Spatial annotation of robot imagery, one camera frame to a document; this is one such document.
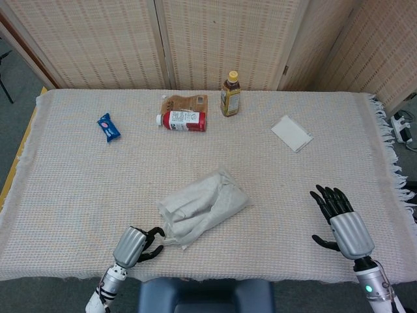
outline yellow bottle cap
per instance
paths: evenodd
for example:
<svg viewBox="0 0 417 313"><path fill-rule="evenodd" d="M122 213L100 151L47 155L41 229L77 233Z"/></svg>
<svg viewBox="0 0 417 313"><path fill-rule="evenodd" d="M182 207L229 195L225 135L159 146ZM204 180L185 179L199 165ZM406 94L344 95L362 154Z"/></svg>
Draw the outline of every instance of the yellow bottle cap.
<svg viewBox="0 0 417 313"><path fill-rule="evenodd" d="M237 76L238 76L238 74L235 70L230 71L229 72L229 79L228 79L229 82L231 82L231 83L237 82Z"/></svg>

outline white plastic bag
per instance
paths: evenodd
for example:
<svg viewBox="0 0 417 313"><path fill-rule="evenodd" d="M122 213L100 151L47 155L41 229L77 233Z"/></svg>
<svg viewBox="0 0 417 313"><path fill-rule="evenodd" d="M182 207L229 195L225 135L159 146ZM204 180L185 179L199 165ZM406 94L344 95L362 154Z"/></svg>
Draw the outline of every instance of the white plastic bag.
<svg viewBox="0 0 417 313"><path fill-rule="evenodd" d="M165 219L164 243L185 249L204 231L251 204L229 172L220 168L157 203Z"/></svg>

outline blue snack wrapper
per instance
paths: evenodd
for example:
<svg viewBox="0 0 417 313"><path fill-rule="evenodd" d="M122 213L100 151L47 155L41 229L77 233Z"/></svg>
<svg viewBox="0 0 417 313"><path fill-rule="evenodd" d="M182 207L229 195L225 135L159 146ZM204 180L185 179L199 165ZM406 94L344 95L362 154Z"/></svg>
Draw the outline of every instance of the blue snack wrapper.
<svg viewBox="0 0 417 313"><path fill-rule="evenodd" d="M111 140L120 136L120 132L117 130L116 126L111 121L109 113L106 113L103 116L101 116L97 123L104 131L104 134L106 134L107 142L110 142Z"/></svg>

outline red and white bottle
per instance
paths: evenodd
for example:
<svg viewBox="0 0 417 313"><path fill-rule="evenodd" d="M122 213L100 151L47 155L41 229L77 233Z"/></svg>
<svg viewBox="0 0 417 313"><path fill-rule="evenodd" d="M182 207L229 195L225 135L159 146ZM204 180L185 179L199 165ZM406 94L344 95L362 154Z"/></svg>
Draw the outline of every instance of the red and white bottle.
<svg viewBox="0 0 417 313"><path fill-rule="evenodd" d="M170 111L156 116L156 124L171 130L206 131L206 113Z"/></svg>

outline brown bottle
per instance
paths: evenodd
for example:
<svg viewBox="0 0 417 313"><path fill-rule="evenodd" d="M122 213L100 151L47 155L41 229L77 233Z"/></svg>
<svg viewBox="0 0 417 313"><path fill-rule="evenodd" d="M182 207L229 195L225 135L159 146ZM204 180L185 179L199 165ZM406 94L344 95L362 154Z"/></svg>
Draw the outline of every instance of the brown bottle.
<svg viewBox="0 0 417 313"><path fill-rule="evenodd" d="M229 73L229 78L222 85L222 103L220 108L224 116L229 117L239 111L240 85L235 70Z"/></svg>

